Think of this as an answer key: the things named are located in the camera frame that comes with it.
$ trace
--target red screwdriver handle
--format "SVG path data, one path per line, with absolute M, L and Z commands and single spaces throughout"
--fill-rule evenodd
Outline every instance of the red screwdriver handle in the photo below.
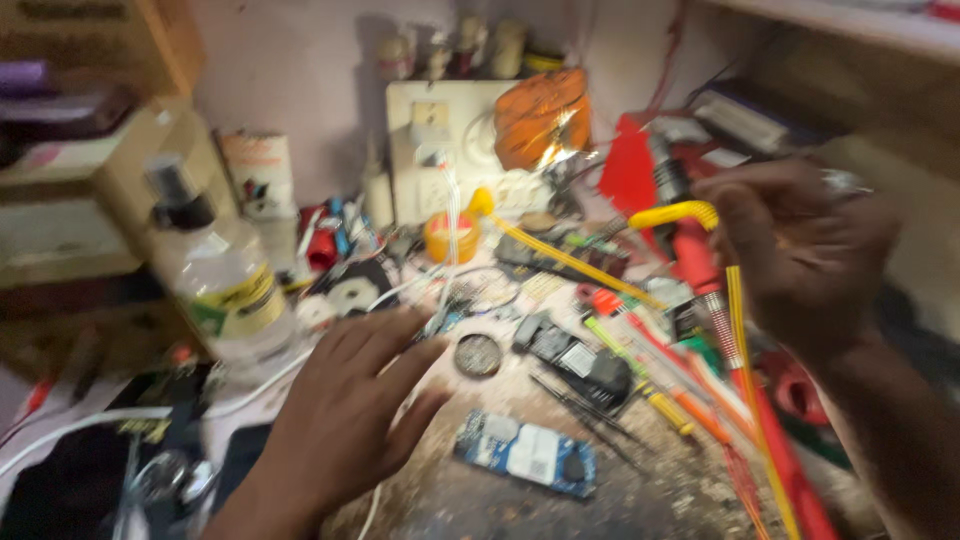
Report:
M 718 292 L 723 288 L 723 273 L 713 263 L 709 234 L 694 217 L 677 220 L 673 235 L 679 274 L 690 284 L 693 294 Z

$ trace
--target glue bottle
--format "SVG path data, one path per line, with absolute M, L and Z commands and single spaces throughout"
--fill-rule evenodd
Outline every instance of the glue bottle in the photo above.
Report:
M 367 164 L 363 168 L 364 211 L 373 228 L 383 231 L 394 223 L 394 192 L 390 175 L 376 152 L 376 138 L 367 135 Z
M 179 155 L 158 156 L 146 167 L 159 195 L 156 272 L 228 377 L 267 379 L 275 371 L 272 356 L 296 336 L 297 320 L 256 230 L 240 218 L 217 218 L 188 182 Z

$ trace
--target workbench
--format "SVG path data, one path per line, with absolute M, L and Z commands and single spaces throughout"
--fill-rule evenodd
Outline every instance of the workbench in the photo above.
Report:
M 603 221 L 609 208 L 603 201 L 588 204 L 588 218 Z M 488 238 L 474 260 L 463 269 L 492 263 Z M 655 263 L 629 270 L 630 277 L 649 273 Z M 564 282 L 542 301 L 521 298 L 521 311 L 551 309 L 555 322 L 589 342 L 596 342 L 579 324 L 572 305 L 575 282 Z M 468 379 L 453 365 L 451 347 L 430 369 L 421 385 L 442 381 L 455 392 L 440 411 L 418 445 L 410 462 L 395 477 L 383 483 L 383 495 L 368 539 L 391 540 L 508 540 L 508 539 L 750 539 L 756 538 L 749 517 L 735 496 L 727 477 L 719 446 L 699 428 L 695 443 L 684 442 L 648 404 L 632 401 L 620 416 L 621 423 L 651 447 L 652 452 L 623 441 L 646 469 L 641 474 L 626 465 L 570 416 L 555 399 L 528 377 L 540 361 L 530 355 L 513 353 L 510 344 L 519 320 L 497 320 L 492 313 L 458 323 L 448 333 L 451 341 L 468 333 L 482 332 L 494 337 L 504 352 L 499 371 L 486 379 Z M 291 352 L 291 359 L 296 352 Z M 204 423 L 204 445 L 216 462 L 222 461 L 230 435 L 237 429 L 273 420 L 293 377 L 264 393 L 236 413 Z M 88 400 L 64 413 L 67 417 L 45 420 L 24 430 L 16 444 L 0 451 L 0 462 L 9 459 L 44 432 L 88 413 L 103 410 L 122 387 L 117 382 L 98 383 Z M 47 404 L 44 408 L 54 407 Z M 452 455 L 454 434 L 468 412 L 482 408 L 512 416 L 522 422 L 561 431 L 594 444 L 597 451 L 597 488 L 592 497 L 578 500 L 531 482 L 501 477 L 467 465 Z M 37 463 L 52 445 L 31 455 L 17 469 Z M 763 516 L 773 538 L 784 533 L 772 504 L 756 452 L 741 449 L 752 461 L 759 486 Z M 798 449 L 811 480 L 824 494 L 829 507 L 841 521 L 853 523 L 853 530 L 870 531 L 876 519 L 852 475 Z M 0 498 L 6 499 L 15 474 L 0 479 Z M 348 504 L 324 523 L 324 540 L 354 540 L 367 519 L 371 495 Z M 137 534 L 146 537 L 142 522 L 133 519 Z

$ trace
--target white wall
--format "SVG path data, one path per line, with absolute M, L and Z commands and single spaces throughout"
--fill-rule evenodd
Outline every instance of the white wall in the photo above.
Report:
M 589 35 L 583 56 L 596 140 L 610 138 L 621 112 L 646 106 L 676 9 L 674 0 L 462 4 L 491 19 L 522 18 L 538 37 L 559 43 Z M 749 46 L 756 29 L 744 17 L 693 4 L 668 105 Z M 355 189 L 366 130 L 385 131 L 385 84 L 375 67 L 379 38 L 405 23 L 452 29 L 456 6 L 448 0 L 194 0 L 193 9 L 208 54 L 196 91 L 199 109 L 216 128 L 288 134 L 297 199 L 308 204 Z

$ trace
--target wooden shelf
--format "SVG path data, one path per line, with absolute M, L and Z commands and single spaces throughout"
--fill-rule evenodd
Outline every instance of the wooden shelf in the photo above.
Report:
M 960 65 L 960 23 L 922 14 L 836 6 L 819 0 L 704 1 Z

